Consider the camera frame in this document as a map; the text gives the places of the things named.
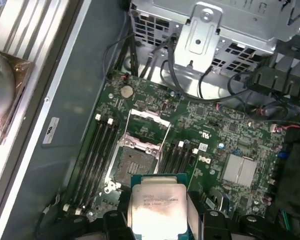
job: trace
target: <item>green circuit board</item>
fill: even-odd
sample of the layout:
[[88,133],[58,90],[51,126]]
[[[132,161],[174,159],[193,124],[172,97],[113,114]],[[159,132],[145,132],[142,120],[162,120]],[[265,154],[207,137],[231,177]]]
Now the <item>green circuit board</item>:
[[[230,217],[235,213],[265,215],[267,205],[263,203],[263,195],[267,192],[268,181],[277,160],[277,152],[273,149],[283,142],[284,132],[271,133],[270,124],[231,120],[221,115],[215,105],[192,103],[165,86],[133,76],[125,79],[123,75],[122,72],[113,72],[112,80],[105,84],[95,111],[95,115],[100,115],[102,119],[113,119],[117,126],[116,141],[125,131],[131,109],[155,113],[171,123],[162,148],[163,158],[172,144],[178,144],[179,141],[191,150],[191,160],[185,168],[189,191],[199,192],[202,201],[211,188],[226,194],[230,200]],[[125,86],[129,86],[128,91],[123,92]],[[235,119],[245,117],[242,112],[225,107],[222,112]],[[93,119],[71,177],[68,193],[73,191],[84,156],[89,151],[95,124]],[[166,127],[151,119],[137,116],[129,119],[127,128],[130,135],[155,145],[163,141],[166,130]],[[223,179],[230,154],[256,163],[250,186]],[[91,207],[96,216],[101,217],[104,212],[116,208],[119,196],[119,191],[99,195]]]

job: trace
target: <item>sticker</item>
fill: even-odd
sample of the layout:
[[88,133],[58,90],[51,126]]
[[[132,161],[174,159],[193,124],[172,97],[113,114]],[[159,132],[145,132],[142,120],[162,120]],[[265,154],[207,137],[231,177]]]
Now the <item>sticker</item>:
[[216,205],[214,204],[214,202],[211,201],[209,198],[207,198],[207,199],[205,200],[205,203],[206,203],[212,210],[214,210],[215,207],[216,207]]
[[52,139],[54,138],[54,134],[55,134],[56,128],[58,126],[58,122],[59,122],[58,117],[51,118],[50,124],[45,133],[45,137],[43,139],[42,144],[50,144],[51,143]]
[[207,149],[208,149],[208,144],[205,144],[205,143],[200,143],[199,144],[199,148],[198,148],[200,151],[203,151],[203,152],[206,152]]

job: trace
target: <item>motherboard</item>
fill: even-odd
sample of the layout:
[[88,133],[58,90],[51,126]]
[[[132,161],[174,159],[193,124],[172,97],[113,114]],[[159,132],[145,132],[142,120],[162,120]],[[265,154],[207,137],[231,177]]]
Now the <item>motherboard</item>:
[[100,218],[135,174],[186,173],[188,191],[230,218],[264,216],[284,132],[242,112],[193,103],[151,81],[114,71],[98,100],[63,210]]

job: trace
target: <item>chipset heatsink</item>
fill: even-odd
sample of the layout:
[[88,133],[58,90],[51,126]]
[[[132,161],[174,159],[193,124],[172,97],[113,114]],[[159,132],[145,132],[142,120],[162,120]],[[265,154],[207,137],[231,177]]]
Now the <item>chipset heatsink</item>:
[[223,180],[250,188],[257,163],[251,158],[230,154],[223,170]]

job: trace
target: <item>red wire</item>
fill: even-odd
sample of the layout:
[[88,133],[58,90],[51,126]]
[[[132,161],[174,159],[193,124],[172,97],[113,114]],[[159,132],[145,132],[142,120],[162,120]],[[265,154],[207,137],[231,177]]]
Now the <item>red wire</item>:
[[289,129],[289,128],[298,128],[298,129],[300,129],[300,126],[292,124],[292,125],[289,125],[289,126],[282,126],[281,128],[282,129]]

